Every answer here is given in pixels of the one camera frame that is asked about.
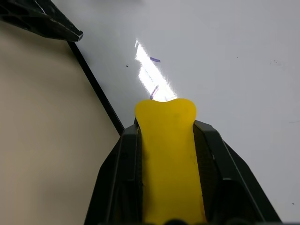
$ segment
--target purple mark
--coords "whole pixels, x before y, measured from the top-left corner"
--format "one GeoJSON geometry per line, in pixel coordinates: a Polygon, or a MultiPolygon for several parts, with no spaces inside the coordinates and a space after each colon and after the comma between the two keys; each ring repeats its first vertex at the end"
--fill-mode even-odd
{"type": "Polygon", "coordinates": [[[155,58],[153,58],[153,57],[150,57],[150,59],[151,59],[152,61],[154,61],[154,62],[160,62],[160,60],[155,59],[155,58]]]}
{"type": "Polygon", "coordinates": [[[155,95],[155,93],[157,92],[158,90],[158,86],[155,87],[154,91],[152,91],[151,95],[150,95],[150,99],[153,100],[153,97],[155,95]]]}

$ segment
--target black corner piece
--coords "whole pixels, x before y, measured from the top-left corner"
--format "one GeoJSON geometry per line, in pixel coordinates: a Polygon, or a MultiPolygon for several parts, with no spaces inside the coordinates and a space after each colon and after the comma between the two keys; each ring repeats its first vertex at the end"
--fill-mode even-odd
{"type": "Polygon", "coordinates": [[[114,127],[116,128],[119,135],[121,135],[124,131],[124,127],[119,120],[117,114],[113,110],[113,107],[109,103],[107,97],[105,96],[103,90],[101,89],[98,81],[95,79],[90,67],[86,63],[84,57],[81,55],[81,52],[79,51],[77,45],[74,42],[68,42],[73,54],[77,58],[82,70],[84,71],[86,77],[88,78],[90,84],[92,85],[92,88],[94,89],[95,93],[97,94],[100,102],[102,103],[106,113],[108,114],[109,118],[111,119],[114,127]]]}
{"type": "Polygon", "coordinates": [[[50,0],[0,0],[0,20],[45,38],[79,41],[83,37],[50,0]]]}
{"type": "MultiPolygon", "coordinates": [[[[218,131],[195,121],[193,132],[207,224],[281,224],[247,164],[218,131]]],[[[135,123],[102,164],[84,225],[143,224],[142,158],[142,133],[135,123]]],[[[182,218],[169,219],[165,225],[186,225],[182,218]]]]}

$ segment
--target beige wall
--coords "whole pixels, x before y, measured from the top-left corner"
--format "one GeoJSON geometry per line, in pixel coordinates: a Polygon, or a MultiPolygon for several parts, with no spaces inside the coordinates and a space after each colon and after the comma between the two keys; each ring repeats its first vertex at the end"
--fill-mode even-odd
{"type": "Polygon", "coordinates": [[[118,137],[66,42],[0,22],[0,224],[82,225],[118,137]]]}

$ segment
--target white surface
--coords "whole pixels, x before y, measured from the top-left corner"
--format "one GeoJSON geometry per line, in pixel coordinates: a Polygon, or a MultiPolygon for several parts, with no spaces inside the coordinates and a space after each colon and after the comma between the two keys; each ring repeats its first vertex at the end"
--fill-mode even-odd
{"type": "Polygon", "coordinates": [[[125,127],[162,82],[160,96],[192,100],[245,159],[281,219],[300,221],[300,1],[53,2],[84,32],[78,47],[125,127]],[[161,63],[136,60],[136,41],[161,63]]]}

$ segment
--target black strip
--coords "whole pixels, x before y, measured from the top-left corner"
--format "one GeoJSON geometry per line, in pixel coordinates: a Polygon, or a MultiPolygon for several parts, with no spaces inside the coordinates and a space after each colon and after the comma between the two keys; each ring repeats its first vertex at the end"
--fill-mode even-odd
{"type": "Polygon", "coordinates": [[[94,89],[95,93],[97,94],[100,102],[102,103],[106,113],[108,114],[109,118],[111,119],[114,127],[116,128],[119,135],[121,135],[124,131],[124,127],[123,127],[121,121],[119,120],[116,112],[113,110],[112,105],[109,103],[107,97],[105,96],[105,94],[104,94],[102,88],[100,87],[98,81],[95,79],[95,77],[94,77],[90,67],[86,63],[83,55],[81,54],[81,52],[79,51],[77,45],[74,42],[67,42],[67,43],[69,44],[73,54],[77,58],[82,70],[84,71],[84,73],[85,73],[86,77],[88,78],[92,88],[94,89]]]}
{"type": "Polygon", "coordinates": [[[238,167],[251,195],[255,199],[259,210],[263,214],[265,221],[281,222],[278,214],[274,210],[268,197],[264,193],[262,187],[259,185],[257,179],[255,178],[247,163],[228,144],[225,143],[225,145],[230,152],[236,166],[238,167]]]}

